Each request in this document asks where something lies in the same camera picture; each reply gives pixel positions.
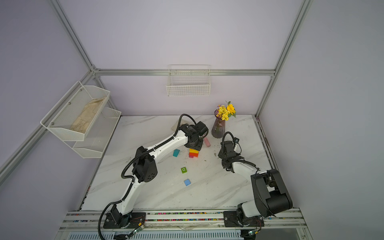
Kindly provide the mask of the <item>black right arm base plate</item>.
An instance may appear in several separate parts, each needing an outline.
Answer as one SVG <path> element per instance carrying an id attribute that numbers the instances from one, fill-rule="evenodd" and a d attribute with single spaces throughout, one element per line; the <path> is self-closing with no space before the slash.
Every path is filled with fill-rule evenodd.
<path id="1" fill-rule="evenodd" d="M 264 227 L 264 219 L 261 216 L 246 217 L 240 211 L 224 211 L 225 227 Z"/>

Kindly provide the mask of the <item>red orange block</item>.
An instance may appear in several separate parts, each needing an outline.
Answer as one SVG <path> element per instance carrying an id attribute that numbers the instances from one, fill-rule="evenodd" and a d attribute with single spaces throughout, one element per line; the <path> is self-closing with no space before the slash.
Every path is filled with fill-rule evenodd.
<path id="1" fill-rule="evenodd" d="M 200 151 L 198 151 L 198 150 L 194 150 L 194 149 L 189 149 L 190 150 L 190 153 L 196 153 L 196 154 L 198 154 Z"/>

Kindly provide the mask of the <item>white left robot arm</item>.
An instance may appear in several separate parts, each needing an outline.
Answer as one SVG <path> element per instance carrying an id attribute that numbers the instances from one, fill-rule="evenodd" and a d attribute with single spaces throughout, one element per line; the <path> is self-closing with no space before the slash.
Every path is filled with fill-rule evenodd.
<path id="1" fill-rule="evenodd" d="M 165 140 L 148 148 L 139 147 L 135 157 L 121 173 L 123 179 L 131 179 L 122 198 L 112 203 L 110 215 L 115 224 L 131 217 L 134 204 L 145 183 L 152 181 L 158 174 L 157 163 L 179 147 L 201 150 L 209 129 L 203 122 L 192 125 L 178 122 L 175 133 Z"/>

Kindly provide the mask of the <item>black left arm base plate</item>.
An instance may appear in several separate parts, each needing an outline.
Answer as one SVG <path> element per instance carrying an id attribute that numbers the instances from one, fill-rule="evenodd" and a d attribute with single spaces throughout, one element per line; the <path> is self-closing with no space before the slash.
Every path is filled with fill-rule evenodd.
<path id="1" fill-rule="evenodd" d="M 144 225 L 146 216 L 144 212 L 130 213 L 122 217 L 107 213 L 103 229 L 136 229 Z"/>

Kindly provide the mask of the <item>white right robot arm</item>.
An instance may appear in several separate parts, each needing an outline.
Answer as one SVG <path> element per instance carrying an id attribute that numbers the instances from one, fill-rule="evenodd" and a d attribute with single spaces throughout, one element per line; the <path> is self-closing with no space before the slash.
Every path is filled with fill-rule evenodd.
<path id="1" fill-rule="evenodd" d="M 236 152 L 239 146 L 234 141 L 223 141 L 218 156 L 226 171 L 242 176 L 251 183 L 254 198 L 238 204 L 233 215 L 225 213 L 225 218 L 239 227 L 262 227 L 263 218 L 292 209 L 293 201 L 280 172 L 276 169 L 261 172 L 256 164 Z"/>

